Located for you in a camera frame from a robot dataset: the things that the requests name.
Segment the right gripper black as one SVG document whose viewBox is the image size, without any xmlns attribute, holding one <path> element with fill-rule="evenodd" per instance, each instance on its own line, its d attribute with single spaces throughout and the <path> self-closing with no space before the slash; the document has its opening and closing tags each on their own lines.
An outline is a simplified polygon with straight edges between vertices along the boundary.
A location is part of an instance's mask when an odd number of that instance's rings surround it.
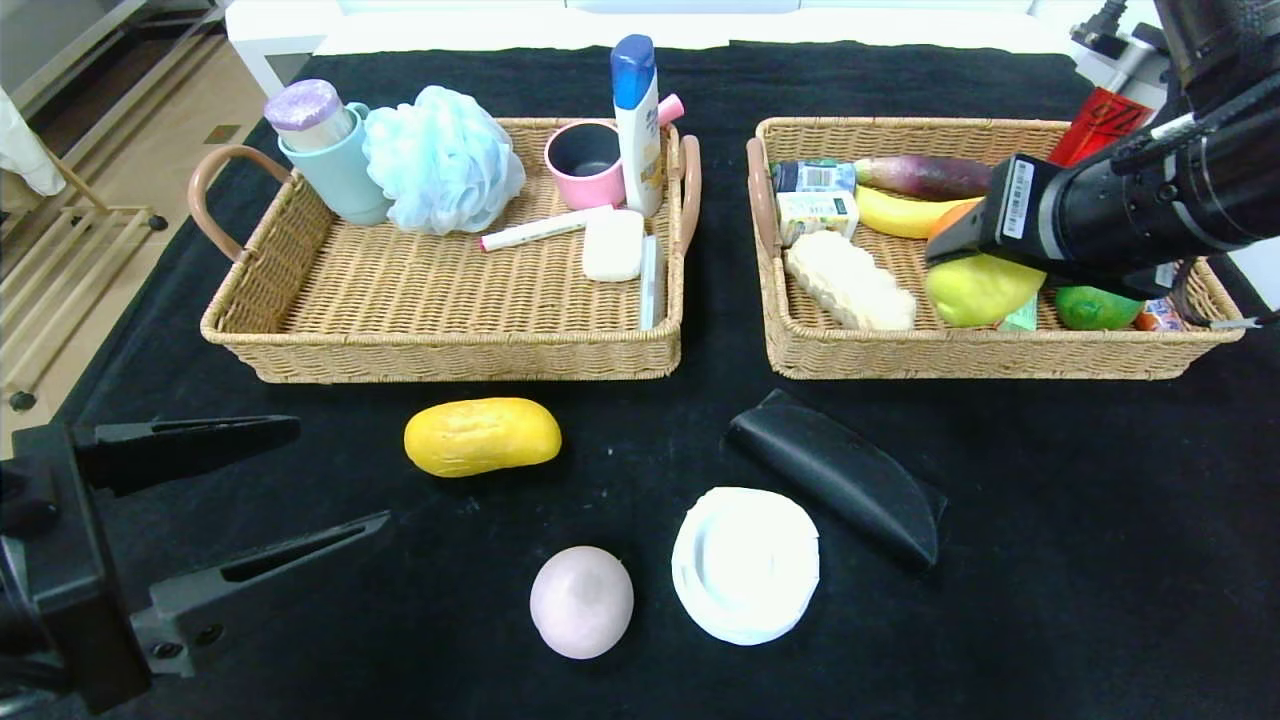
<svg viewBox="0 0 1280 720">
<path fill-rule="evenodd" d="M 1119 176 L 1106 160 L 1064 168 L 1018 154 L 996 168 L 992 190 L 931 227 L 927 268 L 991 254 L 1066 284 L 1169 287 L 1175 263 L 1206 255 L 1160 169 Z"/>
</svg>

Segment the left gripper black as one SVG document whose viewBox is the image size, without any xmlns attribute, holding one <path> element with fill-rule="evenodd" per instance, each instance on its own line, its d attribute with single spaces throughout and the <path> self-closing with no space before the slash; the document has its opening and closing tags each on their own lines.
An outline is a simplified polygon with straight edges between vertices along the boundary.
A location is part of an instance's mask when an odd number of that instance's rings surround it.
<svg viewBox="0 0 1280 720">
<path fill-rule="evenodd" d="M 116 497 L 215 471 L 300 437 L 288 415 L 20 430 L 3 461 L 3 715 L 76 696 L 92 714 L 191 678 L 390 537 L 389 511 L 152 584 L 129 614 L 92 488 Z"/>
</svg>

